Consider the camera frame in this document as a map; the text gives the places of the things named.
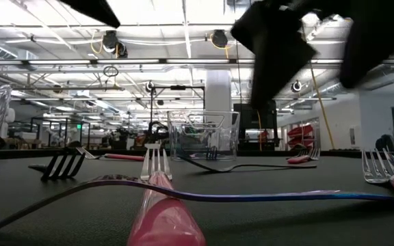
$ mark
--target black table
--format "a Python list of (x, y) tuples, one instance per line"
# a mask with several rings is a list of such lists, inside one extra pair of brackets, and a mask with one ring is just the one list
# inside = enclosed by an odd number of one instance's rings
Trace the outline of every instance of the black table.
[[(104, 174), (139, 176), (142, 163), (85, 161), (76, 180), (42, 183), (29, 164), (50, 158), (0, 160), (0, 220), (78, 182)], [(285, 163), (282, 157), (240, 157), (237, 163)], [(203, 174), (170, 162), (173, 185), (206, 194), (342, 189), (394, 195), (367, 184), (360, 159), (322, 157), (317, 169)], [(217, 162), (212, 165), (230, 165)], [(0, 230), (0, 245), (125, 245), (143, 189), (97, 187), (40, 209)], [(394, 245), (394, 204), (359, 200), (216, 204), (185, 202), (208, 245)]]

